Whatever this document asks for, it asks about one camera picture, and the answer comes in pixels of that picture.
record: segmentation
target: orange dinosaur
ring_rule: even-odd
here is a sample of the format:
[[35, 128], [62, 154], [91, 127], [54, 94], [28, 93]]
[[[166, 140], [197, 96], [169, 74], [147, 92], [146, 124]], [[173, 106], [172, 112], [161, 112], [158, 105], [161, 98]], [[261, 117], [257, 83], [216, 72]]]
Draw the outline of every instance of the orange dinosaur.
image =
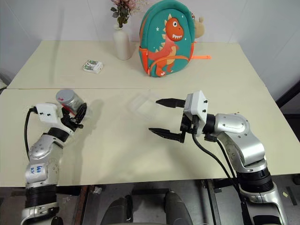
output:
[[[148, 51], [148, 57], [151, 60], [158, 60], [162, 57], [175, 56], [176, 51], [179, 49], [178, 45], [175, 44], [175, 41], [180, 41], [183, 38], [183, 28], [180, 26], [176, 18], [172, 18], [171, 14], [168, 16], [168, 21], [165, 20], [165, 28], [163, 31], [166, 34], [162, 34], [165, 42], [161, 43], [162, 46], [159, 47], [159, 51], [156, 49], [155, 52]], [[162, 60], [156, 64], [156, 75], [164, 76], [166, 72], [172, 72], [172, 67], [174, 65], [175, 59]], [[163, 67], [167, 66], [167, 71], [163, 71]]]

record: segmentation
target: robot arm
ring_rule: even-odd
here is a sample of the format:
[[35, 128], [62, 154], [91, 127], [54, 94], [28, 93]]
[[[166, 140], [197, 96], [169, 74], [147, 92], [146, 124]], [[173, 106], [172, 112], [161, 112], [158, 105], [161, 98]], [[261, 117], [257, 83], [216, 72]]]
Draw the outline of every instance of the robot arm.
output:
[[282, 224], [288, 221], [267, 168], [263, 144], [251, 132], [248, 120], [240, 114], [207, 114], [208, 101], [201, 91], [189, 94], [186, 100], [161, 99], [158, 104], [184, 108], [180, 131], [149, 128], [167, 139], [184, 142], [185, 134], [211, 135], [225, 146], [230, 163], [236, 171], [245, 224]]
[[56, 104], [37, 104], [36, 112], [42, 122], [48, 124], [48, 133], [40, 139], [28, 152], [29, 165], [25, 172], [26, 202], [22, 211], [21, 225], [63, 224], [56, 201], [56, 185], [59, 180], [59, 164], [65, 141], [73, 135], [86, 113], [84, 103], [72, 90], [61, 90], [57, 94], [60, 101], [72, 97], [62, 108]]

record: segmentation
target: pink flower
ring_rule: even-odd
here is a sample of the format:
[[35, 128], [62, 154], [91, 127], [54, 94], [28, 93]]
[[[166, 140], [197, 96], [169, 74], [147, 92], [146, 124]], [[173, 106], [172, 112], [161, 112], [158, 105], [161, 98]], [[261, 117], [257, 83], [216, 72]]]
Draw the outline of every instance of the pink flower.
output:
[[120, 4], [120, 0], [111, 0], [111, 1], [116, 5]]
[[130, 9], [135, 9], [135, 7], [136, 7], [135, 0], [129, 0], [129, 2], [127, 4]]

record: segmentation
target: table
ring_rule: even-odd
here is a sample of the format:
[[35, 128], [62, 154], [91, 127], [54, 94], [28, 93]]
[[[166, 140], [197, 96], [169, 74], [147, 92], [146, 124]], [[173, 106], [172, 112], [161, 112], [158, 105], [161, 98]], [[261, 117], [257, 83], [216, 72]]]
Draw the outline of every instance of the table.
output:
[[[266, 149], [273, 175], [299, 173], [299, 142], [257, 75], [252, 82], [202, 84], [209, 113], [240, 112]], [[28, 164], [23, 142], [27, 110], [37, 103], [55, 103], [59, 89], [4, 90], [0, 95], [0, 186], [24, 186]], [[160, 98], [185, 98], [184, 89], [74, 89], [91, 112], [63, 150], [59, 185], [88, 185], [157, 180], [224, 178], [220, 166], [192, 142], [163, 139], [148, 128], [179, 132], [182, 109], [154, 103]], [[32, 114], [28, 139], [31, 146], [47, 128]], [[218, 145], [204, 147], [224, 163]]]
[[[115, 57], [112, 42], [42, 41], [8, 88], [181, 88], [189, 92], [208, 85], [222, 94], [249, 85], [253, 90], [247, 94], [251, 95], [263, 86], [239, 44], [197, 43], [194, 55], [209, 54], [212, 59], [191, 60], [182, 71], [162, 78], [146, 75], [138, 55], [138, 43], [133, 47], [132, 58], [121, 61]], [[99, 74], [82, 70], [89, 59], [104, 63]]]

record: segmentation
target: green backpack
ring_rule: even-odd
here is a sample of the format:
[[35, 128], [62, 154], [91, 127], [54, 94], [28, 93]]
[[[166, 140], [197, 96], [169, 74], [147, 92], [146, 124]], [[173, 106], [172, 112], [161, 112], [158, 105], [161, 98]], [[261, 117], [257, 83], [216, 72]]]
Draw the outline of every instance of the green backpack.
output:
[[154, 4], [140, 28], [139, 54], [145, 72], [161, 77], [183, 69], [194, 51], [195, 25], [189, 9], [176, 0]]

